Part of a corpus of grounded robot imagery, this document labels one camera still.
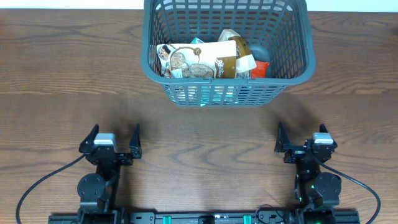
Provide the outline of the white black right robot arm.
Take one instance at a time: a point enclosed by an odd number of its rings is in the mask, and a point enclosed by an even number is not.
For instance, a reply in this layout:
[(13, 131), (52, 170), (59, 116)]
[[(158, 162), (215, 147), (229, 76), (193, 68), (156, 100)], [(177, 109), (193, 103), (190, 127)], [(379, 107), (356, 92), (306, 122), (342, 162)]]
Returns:
[(284, 213), (285, 223), (335, 223), (333, 208), (340, 203), (341, 178), (330, 172), (322, 172), (320, 166), (331, 159), (337, 143), (324, 124), (302, 146), (290, 143), (282, 123), (274, 151), (284, 154), (284, 162), (295, 164), (295, 198), (298, 207)]

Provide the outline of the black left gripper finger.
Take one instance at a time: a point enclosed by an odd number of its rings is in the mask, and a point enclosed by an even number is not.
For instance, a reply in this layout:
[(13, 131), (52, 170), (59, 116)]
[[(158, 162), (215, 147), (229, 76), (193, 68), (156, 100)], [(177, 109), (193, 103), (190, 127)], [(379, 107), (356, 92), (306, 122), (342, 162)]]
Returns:
[(80, 153), (90, 153), (94, 149), (94, 140), (99, 133), (99, 125), (94, 125), (89, 135), (80, 143), (78, 151)]
[(134, 133), (129, 143), (129, 148), (131, 150), (131, 154), (134, 159), (140, 159), (142, 157), (140, 124), (138, 124), (134, 130)]

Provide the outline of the red orange cracker package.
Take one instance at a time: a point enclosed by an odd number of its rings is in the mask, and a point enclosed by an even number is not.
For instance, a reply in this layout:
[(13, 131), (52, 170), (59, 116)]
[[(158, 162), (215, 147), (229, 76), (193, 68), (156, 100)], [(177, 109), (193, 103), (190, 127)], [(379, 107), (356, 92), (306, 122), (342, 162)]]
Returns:
[(255, 61), (256, 63), (256, 68), (251, 70), (251, 78), (256, 79), (256, 78), (265, 78), (267, 69), (269, 68), (270, 63), (269, 62), (262, 62), (262, 61)]

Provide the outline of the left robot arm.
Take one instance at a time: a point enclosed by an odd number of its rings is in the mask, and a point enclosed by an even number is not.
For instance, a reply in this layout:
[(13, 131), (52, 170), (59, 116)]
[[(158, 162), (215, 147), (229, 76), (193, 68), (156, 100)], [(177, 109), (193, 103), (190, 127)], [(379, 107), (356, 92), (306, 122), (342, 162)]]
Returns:
[(142, 156), (139, 133), (137, 125), (129, 143), (130, 152), (118, 152), (115, 135), (100, 133), (97, 124), (80, 143), (79, 152), (96, 166), (96, 172), (82, 177), (77, 185), (78, 223), (129, 223), (125, 208), (115, 206), (115, 201), (122, 166), (131, 166)]

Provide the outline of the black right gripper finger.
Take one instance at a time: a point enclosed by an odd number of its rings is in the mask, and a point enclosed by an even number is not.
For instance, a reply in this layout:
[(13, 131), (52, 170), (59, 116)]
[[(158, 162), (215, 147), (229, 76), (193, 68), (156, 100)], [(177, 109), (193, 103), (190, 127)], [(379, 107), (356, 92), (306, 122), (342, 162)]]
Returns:
[(333, 149), (336, 149), (338, 147), (336, 141), (332, 138), (331, 134), (328, 132), (326, 126), (323, 123), (320, 125), (319, 144), (324, 146), (331, 146)]
[(290, 149), (290, 140), (282, 122), (278, 124), (277, 140), (274, 152), (287, 152)]

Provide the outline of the Kleenex tissue multipack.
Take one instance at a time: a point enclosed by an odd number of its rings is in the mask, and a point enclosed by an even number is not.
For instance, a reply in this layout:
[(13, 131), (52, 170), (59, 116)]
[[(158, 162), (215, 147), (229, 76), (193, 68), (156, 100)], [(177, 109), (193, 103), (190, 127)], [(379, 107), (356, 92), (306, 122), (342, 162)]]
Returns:
[(195, 37), (192, 41), (191, 44), (204, 44), (204, 41), (199, 39), (198, 37)]

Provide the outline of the teal snack packet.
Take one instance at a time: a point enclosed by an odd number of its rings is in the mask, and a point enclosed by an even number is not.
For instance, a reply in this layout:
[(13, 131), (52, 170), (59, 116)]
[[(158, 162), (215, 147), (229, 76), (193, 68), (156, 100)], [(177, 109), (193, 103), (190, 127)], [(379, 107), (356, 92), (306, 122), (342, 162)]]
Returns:
[(238, 92), (238, 86), (206, 85), (200, 87), (200, 106), (232, 105)]

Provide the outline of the beige brown-label snack pouch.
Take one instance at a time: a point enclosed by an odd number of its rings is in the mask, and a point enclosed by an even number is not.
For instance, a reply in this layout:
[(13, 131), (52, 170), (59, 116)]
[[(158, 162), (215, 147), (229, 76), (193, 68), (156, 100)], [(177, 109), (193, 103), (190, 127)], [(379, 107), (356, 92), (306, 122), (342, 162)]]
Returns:
[(236, 77), (236, 42), (160, 44), (156, 47), (165, 78)]

